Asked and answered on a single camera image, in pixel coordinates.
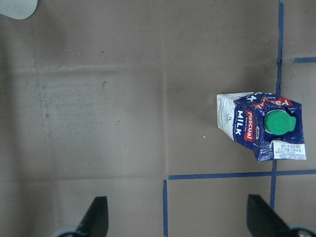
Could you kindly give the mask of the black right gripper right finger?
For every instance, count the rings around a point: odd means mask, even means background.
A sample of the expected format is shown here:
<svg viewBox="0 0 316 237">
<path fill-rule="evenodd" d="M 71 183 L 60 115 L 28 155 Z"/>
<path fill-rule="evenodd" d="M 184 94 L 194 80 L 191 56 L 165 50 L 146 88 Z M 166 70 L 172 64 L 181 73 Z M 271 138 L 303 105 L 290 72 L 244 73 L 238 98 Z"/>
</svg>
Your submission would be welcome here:
<svg viewBox="0 0 316 237">
<path fill-rule="evenodd" d="M 291 237 L 291 229 L 260 195 L 248 195 L 246 224 L 253 237 Z"/>
</svg>

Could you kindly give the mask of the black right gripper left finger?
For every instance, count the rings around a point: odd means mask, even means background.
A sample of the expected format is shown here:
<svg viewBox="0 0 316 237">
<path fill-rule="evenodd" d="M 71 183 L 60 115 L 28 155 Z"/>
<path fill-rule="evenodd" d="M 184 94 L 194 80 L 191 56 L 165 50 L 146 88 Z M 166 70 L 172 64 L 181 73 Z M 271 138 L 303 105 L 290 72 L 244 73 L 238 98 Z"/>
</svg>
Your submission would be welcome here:
<svg viewBox="0 0 316 237">
<path fill-rule="evenodd" d="M 107 197 L 96 197 L 75 230 L 75 237 L 106 237 L 109 229 Z"/>
</svg>

